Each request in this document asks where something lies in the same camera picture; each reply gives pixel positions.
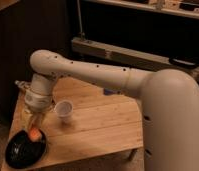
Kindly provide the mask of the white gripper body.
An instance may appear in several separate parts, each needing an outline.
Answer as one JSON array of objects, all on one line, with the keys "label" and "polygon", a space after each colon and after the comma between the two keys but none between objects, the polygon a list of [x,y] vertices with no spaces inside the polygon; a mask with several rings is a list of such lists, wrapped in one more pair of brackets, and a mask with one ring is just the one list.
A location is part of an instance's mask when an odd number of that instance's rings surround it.
[{"label": "white gripper body", "polygon": [[52,87],[28,88],[25,93],[25,104],[34,113],[44,112],[52,104]]}]

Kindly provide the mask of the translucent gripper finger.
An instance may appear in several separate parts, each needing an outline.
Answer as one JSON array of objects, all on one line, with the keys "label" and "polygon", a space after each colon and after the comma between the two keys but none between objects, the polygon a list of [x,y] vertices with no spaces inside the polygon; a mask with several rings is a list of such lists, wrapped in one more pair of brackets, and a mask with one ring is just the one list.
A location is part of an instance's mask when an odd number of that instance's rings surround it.
[{"label": "translucent gripper finger", "polygon": [[32,127],[32,125],[35,123],[36,115],[32,113],[31,111],[27,111],[26,114],[26,131],[29,131]]},{"label": "translucent gripper finger", "polygon": [[42,129],[43,125],[44,125],[44,121],[46,120],[48,116],[48,112],[45,113],[40,113],[38,116],[38,128]]}]

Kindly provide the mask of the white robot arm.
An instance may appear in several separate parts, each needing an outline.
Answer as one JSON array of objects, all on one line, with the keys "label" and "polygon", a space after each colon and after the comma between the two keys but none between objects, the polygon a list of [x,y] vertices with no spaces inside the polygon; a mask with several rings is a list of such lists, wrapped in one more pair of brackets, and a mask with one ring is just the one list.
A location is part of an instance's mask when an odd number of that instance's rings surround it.
[{"label": "white robot arm", "polygon": [[156,72],[69,60],[49,50],[30,56],[35,71],[25,103],[33,112],[50,106],[62,76],[141,101],[145,171],[199,171],[199,85],[175,69]]}]

